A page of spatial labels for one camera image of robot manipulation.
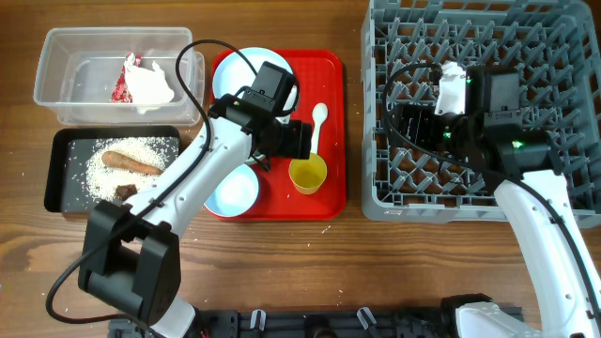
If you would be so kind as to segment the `yellow plastic cup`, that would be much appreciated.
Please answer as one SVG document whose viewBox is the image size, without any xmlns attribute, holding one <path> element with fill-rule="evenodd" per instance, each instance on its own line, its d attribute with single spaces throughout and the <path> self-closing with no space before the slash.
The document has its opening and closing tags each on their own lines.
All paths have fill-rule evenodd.
<svg viewBox="0 0 601 338">
<path fill-rule="evenodd" d="M 313 194 L 325 182 L 328 167 L 317 154 L 311 153 L 308 160 L 292 160 L 288 174 L 295 189 L 302 194 Z"/>
</svg>

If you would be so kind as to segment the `small light blue bowl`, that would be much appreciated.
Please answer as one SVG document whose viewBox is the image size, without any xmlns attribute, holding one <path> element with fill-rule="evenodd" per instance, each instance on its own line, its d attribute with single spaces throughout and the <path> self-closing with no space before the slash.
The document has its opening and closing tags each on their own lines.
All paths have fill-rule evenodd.
<svg viewBox="0 0 601 338">
<path fill-rule="evenodd" d="M 204 207 L 219 217 L 238 217 L 254 205 L 258 195 L 256 173 L 249 165 L 242 164 L 218 185 Z"/>
</svg>

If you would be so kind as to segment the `white napkin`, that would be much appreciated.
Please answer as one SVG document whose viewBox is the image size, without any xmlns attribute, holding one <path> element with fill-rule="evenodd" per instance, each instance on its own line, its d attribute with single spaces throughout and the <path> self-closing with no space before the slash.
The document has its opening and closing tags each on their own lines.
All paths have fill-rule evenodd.
<svg viewBox="0 0 601 338">
<path fill-rule="evenodd" d="M 156 61 L 152 62 L 151 69 L 136 66 L 135 61 L 134 53 L 126 56 L 125 84 L 137 113 L 144 115 L 148 111 L 159 109 L 160 105 L 169 103 L 174 98 L 175 92 L 167 83 L 165 72 Z"/>
</svg>

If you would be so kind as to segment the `red snack wrapper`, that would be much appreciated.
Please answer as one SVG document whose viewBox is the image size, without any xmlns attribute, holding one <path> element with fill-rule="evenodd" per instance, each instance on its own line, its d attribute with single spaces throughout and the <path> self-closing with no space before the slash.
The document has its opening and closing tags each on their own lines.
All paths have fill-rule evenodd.
<svg viewBox="0 0 601 338">
<path fill-rule="evenodd" d="M 133 57 L 132 64 L 138 67 L 141 64 L 142 56 L 140 54 L 129 53 L 126 59 Z M 116 81 L 116 87 L 111 96 L 111 103 L 132 103 L 132 96 L 125 81 L 125 67 L 122 67 L 119 78 Z"/>
</svg>

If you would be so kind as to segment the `brown food scrap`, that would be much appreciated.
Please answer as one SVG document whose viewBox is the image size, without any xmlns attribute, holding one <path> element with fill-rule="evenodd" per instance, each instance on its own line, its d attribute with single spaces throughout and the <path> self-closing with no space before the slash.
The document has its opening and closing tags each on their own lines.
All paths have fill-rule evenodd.
<svg viewBox="0 0 601 338">
<path fill-rule="evenodd" d="M 121 185 L 116 187 L 115 197 L 118 200 L 126 201 L 129 197 L 137 194 L 138 190 L 134 184 Z"/>
</svg>

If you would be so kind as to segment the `brown carrot-like food piece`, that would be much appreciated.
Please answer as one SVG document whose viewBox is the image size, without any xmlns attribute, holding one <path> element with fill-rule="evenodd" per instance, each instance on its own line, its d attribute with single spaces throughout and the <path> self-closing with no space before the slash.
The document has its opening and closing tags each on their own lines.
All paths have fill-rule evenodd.
<svg viewBox="0 0 601 338">
<path fill-rule="evenodd" d="M 105 151 L 101 156 L 101 161 L 111 168 L 123 169 L 144 175 L 156 176 L 162 173 L 162 170 L 158 167 L 144 164 L 115 151 Z"/>
</svg>

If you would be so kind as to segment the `white rice pile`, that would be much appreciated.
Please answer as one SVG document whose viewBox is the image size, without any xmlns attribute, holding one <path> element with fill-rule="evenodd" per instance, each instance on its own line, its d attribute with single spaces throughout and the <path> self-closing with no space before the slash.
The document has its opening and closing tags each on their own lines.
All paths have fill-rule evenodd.
<svg viewBox="0 0 601 338">
<path fill-rule="evenodd" d="M 126 137 L 84 139 L 74 141 L 68 155 L 69 164 L 76 171 L 71 179 L 84 194 L 78 200 L 91 204 L 116 199 L 117 186 L 134 184 L 138 191 L 148 188 L 158 176 L 144 175 L 106 166 L 101 161 L 105 151 L 115 151 L 136 161 L 165 170 L 179 150 L 177 137 Z"/>
</svg>

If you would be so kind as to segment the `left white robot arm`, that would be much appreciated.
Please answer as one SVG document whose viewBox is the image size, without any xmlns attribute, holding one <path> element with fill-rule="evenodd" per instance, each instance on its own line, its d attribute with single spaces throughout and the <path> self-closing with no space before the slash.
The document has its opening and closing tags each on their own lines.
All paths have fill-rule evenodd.
<svg viewBox="0 0 601 338">
<path fill-rule="evenodd" d="M 179 242 L 217 186 L 256 151 L 309 158 L 311 126 L 279 120 L 298 87 L 292 73 L 263 63 L 250 87 L 214 102 L 198 137 L 151 188 L 120 206 L 98 203 L 86 227 L 79 287 L 159 337 L 197 333 L 196 309 L 177 294 Z"/>
</svg>

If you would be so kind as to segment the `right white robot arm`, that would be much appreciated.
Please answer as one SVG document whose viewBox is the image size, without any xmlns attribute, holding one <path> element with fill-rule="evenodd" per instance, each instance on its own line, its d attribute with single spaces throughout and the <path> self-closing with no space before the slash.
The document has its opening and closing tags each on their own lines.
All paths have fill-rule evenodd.
<svg viewBox="0 0 601 338">
<path fill-rule="evenodd" d="M 408 65 L 387 80 L 381 107 L 390 142 L 479 173 L 518 241 L 538 301 L 535 330 L 479 295 L 443 302 L 453 337 L 597 337 L 600 276 L 578 229 L 562 160 L 546 131 L 524 129 L 519 74 L 507 67 L 427 65 L 439 86 L 434 107 L 388 103 L 394 81 L 419 69 Z"/>
</svg>

